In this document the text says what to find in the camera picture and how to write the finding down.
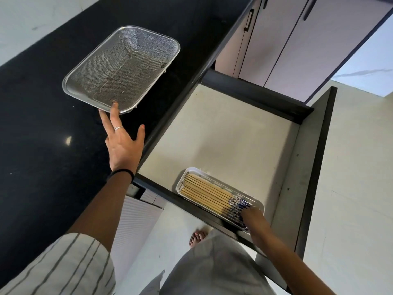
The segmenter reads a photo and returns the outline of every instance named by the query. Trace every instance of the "bare foot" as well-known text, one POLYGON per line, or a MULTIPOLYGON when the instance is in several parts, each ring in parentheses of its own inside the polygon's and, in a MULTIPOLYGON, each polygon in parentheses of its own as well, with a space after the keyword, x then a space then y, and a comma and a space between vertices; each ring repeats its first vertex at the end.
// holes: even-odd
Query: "bare foot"
POLYGON ((196 231, 196 232, 194 232, 192 234, 192 236, 190 238, 190 242, 188 243, 188 245, 190 246, 190 248, 193 248, 199 242, 201 242, 203 239, 205 239, 206 236, 207 236, 207 233, 202 232, 202 231, 196 231))

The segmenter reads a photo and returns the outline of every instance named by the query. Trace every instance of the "metal mesh strainer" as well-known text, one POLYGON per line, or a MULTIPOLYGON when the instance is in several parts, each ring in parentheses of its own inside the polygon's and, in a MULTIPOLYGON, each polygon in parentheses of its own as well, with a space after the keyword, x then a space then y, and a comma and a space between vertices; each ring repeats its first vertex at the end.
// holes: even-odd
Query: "metal mesh strainer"
POLYGON ((63 80, 67 94, 109 112, 131 111, 180 51, 170 37, 135 26, 117 29, 63 80))

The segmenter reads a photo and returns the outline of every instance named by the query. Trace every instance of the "black handle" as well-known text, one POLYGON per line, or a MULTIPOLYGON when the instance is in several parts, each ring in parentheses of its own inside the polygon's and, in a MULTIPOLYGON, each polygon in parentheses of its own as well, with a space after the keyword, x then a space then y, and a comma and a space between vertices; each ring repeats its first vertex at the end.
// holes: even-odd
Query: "black handle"
POLYGON ((266 5, 268 5, 268 0, 265 0, 265 3, 263 3, 263 9, 266 8, 266 5))
POLYGON ((313 9, 315 3, 317 3, 317 0, 312 0, 312 1, 311 1, 311 4, 310 4, 310 6, 308 7, 308 9, 307 9, 307 11, 306 11, 306 14, 305 14, 304 17, 303 17, 303 21, 305 21, 305 20, 308 18, 308 16, 310 15, 310 13, 311 13, 311 11, 312 11, 312 9, 313 9))
POLYGON ((251 21, 252 21, 252 16, 254 15, 254 9, 250 9, 250 13, 251 13, 251 18, 250 18, 250 21, 248 22, 248 26, 247 27, 245 27, 244 28, 244 30, 246 31, 246 32, 248 32, 248 30, 250 29, 250 26, 251 26, 251 21))

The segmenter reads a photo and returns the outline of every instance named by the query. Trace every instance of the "person's left hand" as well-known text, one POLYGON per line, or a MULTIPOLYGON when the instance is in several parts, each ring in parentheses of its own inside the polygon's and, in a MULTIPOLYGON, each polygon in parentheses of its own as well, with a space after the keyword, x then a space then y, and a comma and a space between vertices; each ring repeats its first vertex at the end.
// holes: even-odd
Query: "person's left hand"
POLYGON ((139 127, 136 140, 132 140, 121 124, 118 108, 117 102, 112 105, 110 119, 103 110, 99 110, 102 124, 108 134, 105 143, 109 151, 109 165, 112 171, 129 169, 135 174, 142 156, 145 125, 139 127))

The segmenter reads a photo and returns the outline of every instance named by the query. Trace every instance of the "white striped shirt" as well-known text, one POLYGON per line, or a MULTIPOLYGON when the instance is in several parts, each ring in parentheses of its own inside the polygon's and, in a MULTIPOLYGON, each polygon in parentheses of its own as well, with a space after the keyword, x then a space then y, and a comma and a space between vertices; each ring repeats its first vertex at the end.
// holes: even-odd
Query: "white striped shirt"
POLYGON ((115 284, 106 248, 90 236, 70 233, 52 243, 0 295, 111 295, 115 284))

